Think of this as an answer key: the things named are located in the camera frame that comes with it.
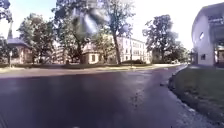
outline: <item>green foliage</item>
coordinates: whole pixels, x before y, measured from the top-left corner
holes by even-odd
[[[32,47],[33,59],[50,56],[54,41],[51,21],[44,21],[41,15],[31,13],[24,19],[18,31],[20,38]]]
[[[122,0],[109,0],[104,2],[104,7],[110,16],[108,29],[110,29],[114,39],[117,62],[121,64],[117,37],[131,35],[132,25],[128,23],[127,20],[135,15],[131,10],[133,5],[131,2],[124,2]]]
[[[52,12],[55,13],[54,29],[56,31],[57,41],[64,48],[64,51],[68,51],[68,55],[72,60],[79,58],[81,63],[83,62],[83,48],[88,41],[78,37],[74,24],[77,24],[79,21],[72,19],[72,12],[74,8],[79,11],[84,11],[85,5],[85,0],[57,0],[56,8],[52,9]]]
[[[9,46],[4,37],[0,37],[0,63],[5,63],[9,59],[9,53],[12,51],[12,58],[18,57],[18,50]]]
[[[96,40],[93,41],[95,43],[95,50],[102,53],[104,62],[108,61],[108,57],[114,55],[115,46],[112,42],[111,38],[106,34],[105,29],[101,29],[101,31],[96,36]]]
[[[176,33],[171,31],[172,24],[169,15],[157,16],[154,17],[153,21],[148,21],[146,23],[147,29],[143,30],[143,35],[147,37],[148,51],[159,49],[162,61],[164,61],[165,52],[171,50],[178,37]]]
[[[169,52],[165,55],[165,62],[171,62],[174,60],[179,60],[180,62],[185,62],[189,58],[188,50],[184,48],[183,44],[180,41],[174,42],[169,47]]]
[[[9,11],[10,2],[8,0],[0,0],[0,20],[6,19],[12,21],[12,14]]]

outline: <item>church steeple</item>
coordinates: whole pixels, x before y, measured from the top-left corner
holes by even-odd
[[[12,35],[12,24],[13,24],[13,21],[10,22],[10,27],[9,27],[9,32],[8,32],[7,39],[12,39],[13,38],[13,35]]]

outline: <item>street lamp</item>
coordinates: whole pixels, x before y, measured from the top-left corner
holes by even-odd
[[[11,68],[12,51],[9,52],[9,67]]]

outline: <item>roof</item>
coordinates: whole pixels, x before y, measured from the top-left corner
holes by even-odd
[[[224,12],[224,2],[202,7],[202,9],[198,12],[198,14],[193,22],[191,36],[193,36],[193,31],[194,31],[195,25],[198,22],[198,20],[201,18],[201,16],[205,15],[208,17],[213,14],[218,14],[220,12]]]
[[[135,38],[128,38],[128,37],[125,37],[125,36],[123,36],[121,38],[131,39],[131,40],[134,40],[134,41],[137,41],[137,42],[145,43],[144,41],[141,41],[141,40],[138,40],[138,39],[135,39]]]
[[[93,43],[87,43],[83,48],[83,52],[84,53],[90,52],[90,51],[93,52],[93,51],[95,51],[94,48],[95,48],[95,45]]]
[[[90,51],[90,52],[85,52],[85,53],[82,53],[83,55],[85,54],[100,54],[101,52],[98,52],[98,51]]]
[[[13,46],[24,46],[24,47],[30,48],[30,46],[27,43],[25,43],[23,40],[19,39],[18,37],[7,39],[7,43]]]

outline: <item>road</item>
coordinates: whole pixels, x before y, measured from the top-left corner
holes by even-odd
[[[177,68],[0,75],[0,128],[213,128],[159,86]]]

